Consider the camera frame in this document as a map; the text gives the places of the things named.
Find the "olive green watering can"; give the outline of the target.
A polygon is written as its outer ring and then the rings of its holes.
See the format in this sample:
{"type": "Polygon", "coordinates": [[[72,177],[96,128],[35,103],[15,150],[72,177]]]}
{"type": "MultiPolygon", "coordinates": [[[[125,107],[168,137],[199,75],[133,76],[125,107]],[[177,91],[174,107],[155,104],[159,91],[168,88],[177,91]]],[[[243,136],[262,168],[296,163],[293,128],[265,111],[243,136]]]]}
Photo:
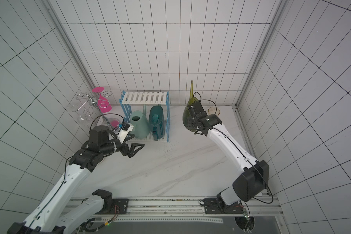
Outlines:
{"type": "Polygon", "coordinates": [[[186,103],[186,107],[185,107],[185,110],[184,110],[183,116],[182,116],[183,124],[187,130],[189,130],[188,129],[188,118],[190,117],[190,114],[188,111],[188,106],[190,104],[194,103],[195,101],[198,101],[198,99],[196,97],[194,97],[194,82],[191,81],[190,98],[189,98],[188,102],[186,103]]]}

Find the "mint green watering can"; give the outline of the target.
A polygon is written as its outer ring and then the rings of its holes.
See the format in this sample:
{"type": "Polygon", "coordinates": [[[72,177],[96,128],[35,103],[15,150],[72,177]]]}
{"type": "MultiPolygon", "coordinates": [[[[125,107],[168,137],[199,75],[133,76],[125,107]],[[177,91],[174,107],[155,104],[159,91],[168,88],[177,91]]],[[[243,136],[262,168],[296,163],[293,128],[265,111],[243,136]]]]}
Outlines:
{"type": "Polygon", "coordinates": [[[130,123],[133,125],[132,133],[137,139],[144,139],[150,134],[150,124],[146,117],[146,105],[142,111],[136,110],[131,114],[130,123]]]}

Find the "teal translucent watering can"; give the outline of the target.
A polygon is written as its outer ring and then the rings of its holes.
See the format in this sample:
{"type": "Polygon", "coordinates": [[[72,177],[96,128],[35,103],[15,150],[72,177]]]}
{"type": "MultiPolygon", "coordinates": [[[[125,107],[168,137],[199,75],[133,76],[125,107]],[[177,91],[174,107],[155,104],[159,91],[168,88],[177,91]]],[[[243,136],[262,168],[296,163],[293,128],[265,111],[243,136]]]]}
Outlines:
{"type": "Polygon", "coordinates": [[[165,117],[161,105],[153,106],[150,110],[149,123],[153,139],[158,141],[165,134],[165,117]]]}

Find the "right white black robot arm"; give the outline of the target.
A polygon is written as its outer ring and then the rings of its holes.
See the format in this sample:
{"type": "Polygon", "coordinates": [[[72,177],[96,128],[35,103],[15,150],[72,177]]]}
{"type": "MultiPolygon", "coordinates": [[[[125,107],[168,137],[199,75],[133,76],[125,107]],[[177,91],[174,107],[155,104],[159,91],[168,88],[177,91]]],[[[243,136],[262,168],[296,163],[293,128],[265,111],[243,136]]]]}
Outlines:
{"type": "Polygon", "coordinates": [[[189,114],[184,121],[185,127],[195,135],[207,136],[237,169],[237,179],[216,196],[219,209],[227,209],[241,201],[248,202],[263,190],[273,196],[269,187],[270,167],[266,161],[258,161],[250,155],[216,114],[207,114],[200,100],[188,104],[185,111],[189,114]]]}

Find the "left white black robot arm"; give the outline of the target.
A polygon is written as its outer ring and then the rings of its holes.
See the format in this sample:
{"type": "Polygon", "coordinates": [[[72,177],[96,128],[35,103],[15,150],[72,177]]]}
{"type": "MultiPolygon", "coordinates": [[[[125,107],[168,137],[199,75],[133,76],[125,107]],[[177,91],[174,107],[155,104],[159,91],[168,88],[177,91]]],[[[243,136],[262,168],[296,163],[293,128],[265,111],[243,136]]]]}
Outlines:
{"type": "Polygon", "coordinates": [[[123,122],[118,135],[109,127],[99,125],[89,131],[89,139],[65,164],[63,176],[40,205],[23,221],[15,222],[9,234],[71,234],[95,214],[119,214],[112,193],[98,189],[77,208],[62,215],[72,195],[97,168],[114,153],[132,158],[144,144],[127,141],[134,138],[133,125],[123,122]]]}

